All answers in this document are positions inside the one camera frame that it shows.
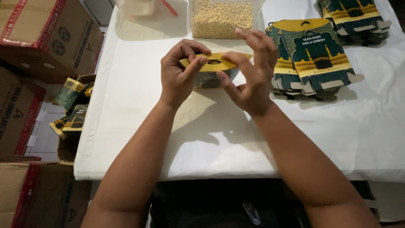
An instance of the white tile floor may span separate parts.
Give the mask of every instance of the white tile floor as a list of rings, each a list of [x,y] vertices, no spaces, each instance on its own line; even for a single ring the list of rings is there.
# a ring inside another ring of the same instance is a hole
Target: white tile floor
[[[102,32],[104,32],[105,42],[105,35],[108,27],[100,27],[100,29]],[[102,44],[100,55],[98,57],[98,63],[94,73],[97,73],[103,47],[104,43]],[[55,99],[63,85],[50,85],[40,81],[36,81],[35,83],[47,90],[40,108],[40,115],[44,115],[44,117],[43,119],[38,119],[38,121],[35,122],[34,129],[31,133],[32,140],[30,141],[30,146],[28,146],[26,149],[25,155],[41,157],[42,161],[57,161],[58,158],[56,150],[58,148],[59,137],[52,130],[49,124],[64,117],[65,115],[64,108],[52,104],[52,101]]]

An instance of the chickpea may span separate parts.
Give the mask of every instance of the chickpea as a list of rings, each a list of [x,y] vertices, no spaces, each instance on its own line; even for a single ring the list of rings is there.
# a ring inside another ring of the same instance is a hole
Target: chickpea
[[[193,10],[191,31],[196,38],[236,39],[235,29],[253,28],[253,11],[245,3],[215,3],[210,0],[190,0]]]

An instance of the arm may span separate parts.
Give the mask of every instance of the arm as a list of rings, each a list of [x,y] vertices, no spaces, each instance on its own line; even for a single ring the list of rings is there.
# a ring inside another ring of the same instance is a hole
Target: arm
[[[162,95],[105,174],[82,228],[140,227],[145,206],[158,181],[177,109],[190,95],[194,76],[207,62],[194,51],[211,52],[183,40],[162,59]],[[188,57],[186,70],[179,60]]]
[[[281,177],[304,204],[312,226],[381,227],[343,173],[270,100],[268,75],[273,74],[278,55],[274,42],[257,30],[237,33],[254,50],[255,65],[234,52],[223,58],[239,66],[247,83],[236,87],[223,72],[217,75],[231,99],[258,125]]]

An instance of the person's left hand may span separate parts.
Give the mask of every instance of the person's left hand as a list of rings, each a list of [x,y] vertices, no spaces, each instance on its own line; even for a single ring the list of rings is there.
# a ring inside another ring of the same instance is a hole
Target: person's left hand
[[[211,50],[197,41],[184,39],[160,61],[162,65],[160,100],[176,110],[193,91],[194,78],[208,61],[207,57],[196,58],[196,52],[209,54]],[[190,62],[186,69],[179,62],[184,58],[188,58]]]

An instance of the white tablecloth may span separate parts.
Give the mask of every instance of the white tablecloth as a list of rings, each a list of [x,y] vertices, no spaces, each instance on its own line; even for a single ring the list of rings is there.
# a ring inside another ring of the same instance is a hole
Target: white tablecloth
[[[274,101],[351,180],[405,182],[405,35],[388,1],[375,2],[393,22],[389,39],[379,47],[345,47],[365,81],[343,87],[333,103]],[[319,18],[315,4],[267,0],[257,26]],[[158,101],[160,59],[181,39],[192,39],[187,2],[173,7],[178,18],[139,23],[123,21],[115,8],[77,151],[76,179],[103,178]],[[243,41],[198,41],[213,52],[252,53]],[[239,74],[234,82],[245,78]],[[264,177],[277,177],[277,170],[249,115],[222,89],[193,92],[175,118],[161,180]]]

